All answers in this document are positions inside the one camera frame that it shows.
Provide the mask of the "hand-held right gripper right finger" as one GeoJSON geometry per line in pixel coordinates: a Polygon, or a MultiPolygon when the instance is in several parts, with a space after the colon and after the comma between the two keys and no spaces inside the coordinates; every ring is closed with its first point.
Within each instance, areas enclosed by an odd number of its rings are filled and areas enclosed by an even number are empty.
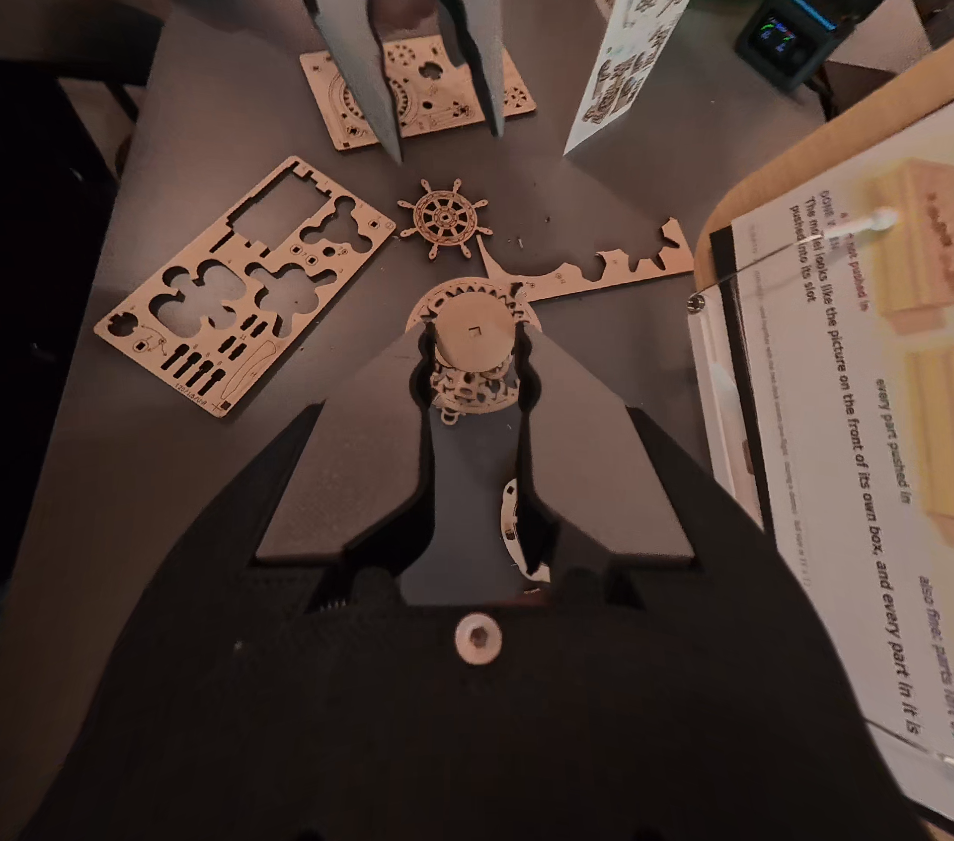
{"type": "Polygon", "coordinates": [[[695,554],[625,402],[550,337],[516,334],[517,542],[528,575],[683,568],[695,554]]]}

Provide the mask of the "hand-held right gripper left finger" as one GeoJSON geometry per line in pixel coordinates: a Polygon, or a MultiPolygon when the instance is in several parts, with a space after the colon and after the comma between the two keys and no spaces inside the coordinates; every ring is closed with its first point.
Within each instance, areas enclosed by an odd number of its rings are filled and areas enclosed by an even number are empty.
{"type": "Polygon", "coordinates": [[[320,406],[261,543],[265,564],[397,577],[434,534],[433,328],[418,324],[320,406]]]}

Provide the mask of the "wooden ring part with stem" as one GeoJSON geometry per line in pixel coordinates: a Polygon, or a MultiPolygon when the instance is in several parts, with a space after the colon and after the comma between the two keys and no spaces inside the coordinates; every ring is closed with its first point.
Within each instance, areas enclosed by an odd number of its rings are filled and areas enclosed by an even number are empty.
{"type": "Polygon", "coordinates": [[[525,579],[536,584],[548,585],[551,582],[551,573],[548,566],[541,563],[531,572],[525,560],[518,538],[517,501],[517,480],[512,478],[504,487],[500,511],[500,532],[504,545],[513,564],[525,579]]]}

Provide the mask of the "wooden gear assembly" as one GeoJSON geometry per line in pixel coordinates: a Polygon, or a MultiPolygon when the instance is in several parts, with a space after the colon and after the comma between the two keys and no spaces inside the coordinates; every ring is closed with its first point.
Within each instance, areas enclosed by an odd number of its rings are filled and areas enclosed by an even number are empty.
{"type": "Polygon", "coordinates": [[[419,324],[435,330],[432,405],[445,425],[517,403],[520,323],[541,326],[523,285],[507,280],[451,279],[431,288],[411,310],[407,331],[419,324]]]}

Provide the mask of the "wooden sheet with circular engraving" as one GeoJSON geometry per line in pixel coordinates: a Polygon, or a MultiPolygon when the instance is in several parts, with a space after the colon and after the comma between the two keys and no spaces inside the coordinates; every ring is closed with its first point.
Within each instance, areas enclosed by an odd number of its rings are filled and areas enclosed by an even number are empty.
{"type": "MultiPolygon", "coordinates": [[[[392,40],[385,60],[404,139],[483,122],[471,73],[451,64],[441,36],[392,40]]],[[[335,148],[378,144],[331,54],[304,53],[300,62],[335,148]]]]}

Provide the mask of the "wooden ship wheel part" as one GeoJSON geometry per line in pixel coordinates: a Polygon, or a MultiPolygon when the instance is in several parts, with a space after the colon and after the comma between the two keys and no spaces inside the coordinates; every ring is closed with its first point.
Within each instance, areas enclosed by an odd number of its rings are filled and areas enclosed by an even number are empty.
{"type": "Polygon", "coordinates": [[[411,224],[399,233],[399,238],[420,237],[427,243],[427,259],[435,262],[441,251],[458,249],[465,259],[471,259],[470,241],[476,236],[493,236],[493,230],[481,223],[481,210],[487,199],[471,201],[462,191],[463,181],[456,178],[446,188],[434,188],[421,179],[423,194],[414,202],[398,200],[400,209],[410,214],[411,224]]]}

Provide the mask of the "wooden sheet with large cutouts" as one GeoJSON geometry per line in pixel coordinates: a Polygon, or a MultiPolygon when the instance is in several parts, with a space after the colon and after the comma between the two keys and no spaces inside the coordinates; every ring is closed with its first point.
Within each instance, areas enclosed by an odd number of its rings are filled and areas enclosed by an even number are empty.
{"type": "Polygon", "coordinates": [[[150,275],[94,331],[204,412],[225,418],[395,230],[386,214],[291,156],[150,275]],[[288,179],[310,193],[318,207],[274,245],[242,234],[239,218],[268,203],[288,179]],[[216,269],[227,271],[235,284],[216,300],[218,313],[211,298],[202,299],[196,326],[178,334],[161,320],[160,310],[184,305],[184,286],[205,288],[216,269]]]}

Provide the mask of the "printed task instruction sheet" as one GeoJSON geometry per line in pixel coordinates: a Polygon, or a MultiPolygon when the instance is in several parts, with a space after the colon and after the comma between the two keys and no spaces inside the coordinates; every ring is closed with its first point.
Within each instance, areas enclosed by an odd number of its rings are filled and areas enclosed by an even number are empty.
{"type": "Polygon", "coordinates": [[[717,481],[914,802],[952,819],[952,101],[733,219],[689,328],[717,481]]]}

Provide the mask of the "black device with screen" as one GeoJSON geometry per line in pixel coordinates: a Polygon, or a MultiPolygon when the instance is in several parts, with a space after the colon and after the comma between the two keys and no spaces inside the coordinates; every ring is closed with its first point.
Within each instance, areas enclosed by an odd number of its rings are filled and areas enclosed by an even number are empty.
{"type": "Polygon", "coordinates": [[[734,50],[785,94],[818,67],[884,0],[763,0],[734,50]]]}

